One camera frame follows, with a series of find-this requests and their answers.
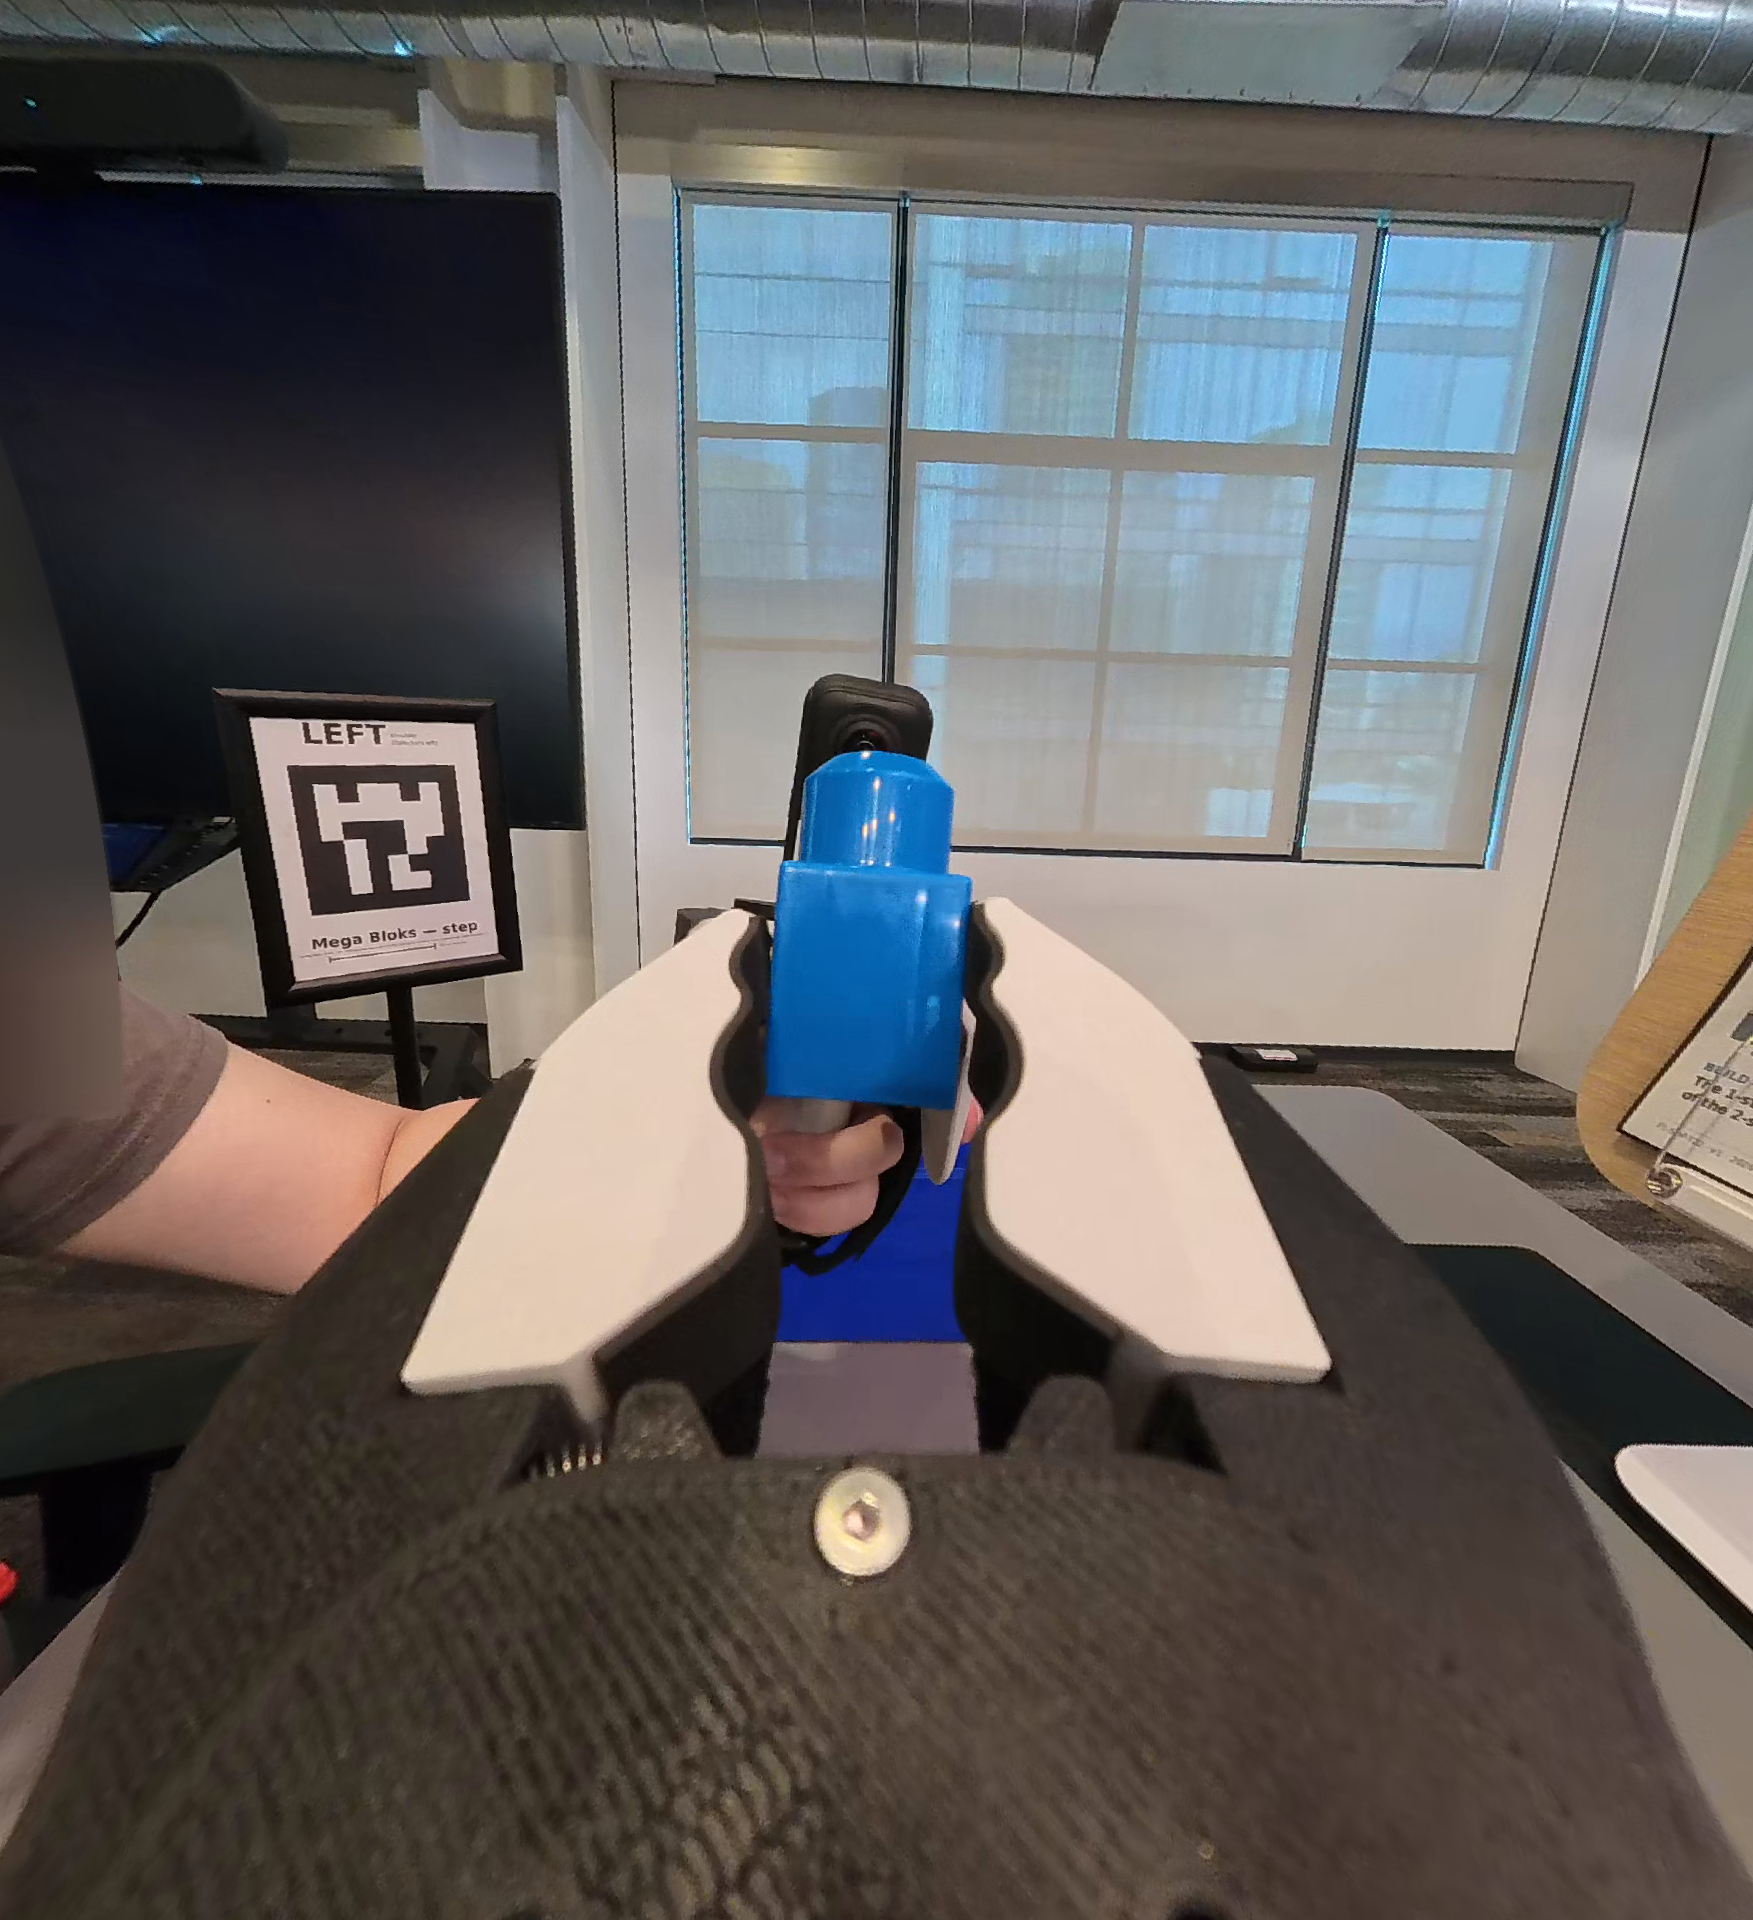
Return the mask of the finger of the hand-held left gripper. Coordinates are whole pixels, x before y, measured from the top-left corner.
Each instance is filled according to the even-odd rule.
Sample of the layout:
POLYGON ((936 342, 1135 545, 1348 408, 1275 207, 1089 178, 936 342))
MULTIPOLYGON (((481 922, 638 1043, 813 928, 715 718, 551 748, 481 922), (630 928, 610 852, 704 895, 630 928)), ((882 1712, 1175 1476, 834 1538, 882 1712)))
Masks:
POLYGON ((960 1147, 970 1140, 970 1124, 977 1120, 977 1105, 970 1088, 977 1021, 972 1007, 960 1010, 960 1052, 954 1090, 943 1107, 920 1110, 920 1160, 926 1180, 942 1186, 950 1180, 960 1147))

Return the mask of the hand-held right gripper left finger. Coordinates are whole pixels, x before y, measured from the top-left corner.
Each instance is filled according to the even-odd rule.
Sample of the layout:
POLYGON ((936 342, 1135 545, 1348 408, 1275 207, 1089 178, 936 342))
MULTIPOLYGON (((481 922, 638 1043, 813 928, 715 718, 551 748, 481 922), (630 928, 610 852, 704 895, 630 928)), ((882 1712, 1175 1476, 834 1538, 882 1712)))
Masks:
POLYGON ((543 1384, 719 1396, 769 1358, 766 927, 729 907, 539 1060, 404 1364, 419 1396, 543 1384))

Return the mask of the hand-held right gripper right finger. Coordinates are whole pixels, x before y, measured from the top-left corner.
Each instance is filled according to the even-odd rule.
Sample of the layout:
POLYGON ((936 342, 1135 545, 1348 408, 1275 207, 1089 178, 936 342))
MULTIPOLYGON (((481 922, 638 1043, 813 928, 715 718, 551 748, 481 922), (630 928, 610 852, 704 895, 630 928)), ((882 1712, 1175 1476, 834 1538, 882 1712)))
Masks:
POLYGON ((1322 1379, 1329 1352, 1198 1054, 1147 996, 1011 900, 977 989, 1015 1086, 970 1170, 983 1229, 1050 1298, 1179 1372, 1322 1379))

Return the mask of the blue one-stud block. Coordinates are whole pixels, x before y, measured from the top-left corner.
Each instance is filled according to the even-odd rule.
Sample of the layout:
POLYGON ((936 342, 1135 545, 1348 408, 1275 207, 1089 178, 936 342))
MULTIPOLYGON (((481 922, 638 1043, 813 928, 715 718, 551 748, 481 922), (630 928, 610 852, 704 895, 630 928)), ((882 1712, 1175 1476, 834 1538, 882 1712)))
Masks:
POLYGON ((950 1110, 973 900, 950 869, 952 788, 880 750, 833 757, 803 788, 779 876, 766 1093, 950 1110))

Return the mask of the blue plastic bin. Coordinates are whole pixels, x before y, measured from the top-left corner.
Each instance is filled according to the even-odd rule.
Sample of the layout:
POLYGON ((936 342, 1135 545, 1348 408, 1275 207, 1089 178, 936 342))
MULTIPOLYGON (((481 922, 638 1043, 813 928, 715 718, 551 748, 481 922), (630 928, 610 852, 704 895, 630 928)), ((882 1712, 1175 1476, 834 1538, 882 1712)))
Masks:
POLYGON ((883 1175, 860 1227, 816 1239, 780 1229, 779 1341, 958 1341, 952 1263, 967 1147, 936 1184, 916 1151, 883 1175))

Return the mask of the person's left forearm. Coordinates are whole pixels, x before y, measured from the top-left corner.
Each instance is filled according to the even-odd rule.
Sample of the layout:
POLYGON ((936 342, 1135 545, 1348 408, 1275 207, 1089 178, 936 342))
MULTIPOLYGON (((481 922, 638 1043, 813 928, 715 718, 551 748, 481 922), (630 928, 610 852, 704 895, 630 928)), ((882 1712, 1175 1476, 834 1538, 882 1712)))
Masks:
POLYGON ((183 1140, 61 1255, 289 1296, 470 1110, 404 1110, 230 1052, 183 1140))

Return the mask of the person's left hand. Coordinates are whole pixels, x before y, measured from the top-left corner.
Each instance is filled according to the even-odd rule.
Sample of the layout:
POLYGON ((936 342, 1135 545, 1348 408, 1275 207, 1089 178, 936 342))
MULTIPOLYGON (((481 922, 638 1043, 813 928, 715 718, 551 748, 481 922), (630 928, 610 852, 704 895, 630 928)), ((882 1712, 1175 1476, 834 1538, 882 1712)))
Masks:
POLYGON ((780 1229, 833 1239, 863 1224, 882 1176, 903 1155, 888 1111, 833 1099, 766 1098, 750 1118, 780 1229))

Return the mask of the window with blinds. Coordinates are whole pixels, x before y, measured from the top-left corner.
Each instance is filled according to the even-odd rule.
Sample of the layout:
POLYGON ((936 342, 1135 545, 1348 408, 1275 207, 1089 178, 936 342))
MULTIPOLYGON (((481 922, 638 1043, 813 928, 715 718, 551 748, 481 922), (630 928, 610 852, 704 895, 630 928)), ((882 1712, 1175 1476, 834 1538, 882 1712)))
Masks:
POLYGON ((930 198, 673 208, 685 815, 785 836, 825 673, 958 842, 1479 868, 1608 234, 930 198))

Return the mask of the framed marker sign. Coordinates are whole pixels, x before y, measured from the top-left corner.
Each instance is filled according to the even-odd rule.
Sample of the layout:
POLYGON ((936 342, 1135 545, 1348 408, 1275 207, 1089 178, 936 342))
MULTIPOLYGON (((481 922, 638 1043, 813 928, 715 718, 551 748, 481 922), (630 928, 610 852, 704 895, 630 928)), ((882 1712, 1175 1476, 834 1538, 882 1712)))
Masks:
POLYGON ((493 703, 213 707, 266 1007, 522 966, 493 703))

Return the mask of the black mat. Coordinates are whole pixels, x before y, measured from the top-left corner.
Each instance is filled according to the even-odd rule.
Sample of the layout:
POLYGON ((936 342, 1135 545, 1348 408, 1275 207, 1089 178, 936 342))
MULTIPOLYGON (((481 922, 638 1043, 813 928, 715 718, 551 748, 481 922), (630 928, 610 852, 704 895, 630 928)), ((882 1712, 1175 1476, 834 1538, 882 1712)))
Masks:
POLYGON ((1605 1475, 1631 1447, 1753 1449, 1748 1403, 1543 1256, 1471 1244, 1419 1244, 1415 1255, 1577 1470, 1605 1475))

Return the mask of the dark green chair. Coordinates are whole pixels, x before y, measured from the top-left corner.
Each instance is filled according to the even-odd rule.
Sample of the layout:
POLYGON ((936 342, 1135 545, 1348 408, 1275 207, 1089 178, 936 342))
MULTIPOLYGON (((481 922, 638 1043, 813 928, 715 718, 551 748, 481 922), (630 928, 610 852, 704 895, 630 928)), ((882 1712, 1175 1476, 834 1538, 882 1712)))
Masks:
POLYGON ((120 1570, 153 1478, 188 1450, 253 1348, 77 1366, 0 1394, 0 1500, 35 1498, 48 1598, 79 1598, 120 1570))

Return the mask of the large dark screen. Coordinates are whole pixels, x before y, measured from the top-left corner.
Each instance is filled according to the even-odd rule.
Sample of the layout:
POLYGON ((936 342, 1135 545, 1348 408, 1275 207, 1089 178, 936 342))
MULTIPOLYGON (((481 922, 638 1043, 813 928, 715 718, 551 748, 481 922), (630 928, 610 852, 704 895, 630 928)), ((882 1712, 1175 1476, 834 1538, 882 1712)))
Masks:
POLYGON ((553 198, 0 183, 0 431, 102 819, 228 810, 216 688, 490 701, 585 824, 553 198))

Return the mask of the black video bar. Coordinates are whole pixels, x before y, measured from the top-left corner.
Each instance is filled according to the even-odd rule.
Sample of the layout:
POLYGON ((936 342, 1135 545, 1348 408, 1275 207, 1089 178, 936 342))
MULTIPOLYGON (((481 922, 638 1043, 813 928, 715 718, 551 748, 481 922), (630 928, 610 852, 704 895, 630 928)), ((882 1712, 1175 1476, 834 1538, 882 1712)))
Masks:
POLYGON ((0 172, 286 166, 285 126, 211 63, 0 56, 0 172))

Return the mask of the silver ceiling duct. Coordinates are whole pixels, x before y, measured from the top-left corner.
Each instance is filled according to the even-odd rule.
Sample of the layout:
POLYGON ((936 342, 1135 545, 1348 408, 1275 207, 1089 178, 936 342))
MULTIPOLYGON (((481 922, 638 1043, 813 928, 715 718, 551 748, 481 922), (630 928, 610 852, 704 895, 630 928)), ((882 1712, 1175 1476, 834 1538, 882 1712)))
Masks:
POLYGON ((1753 3, 1122 3, 1091 89, 1753 135, 1753 3))

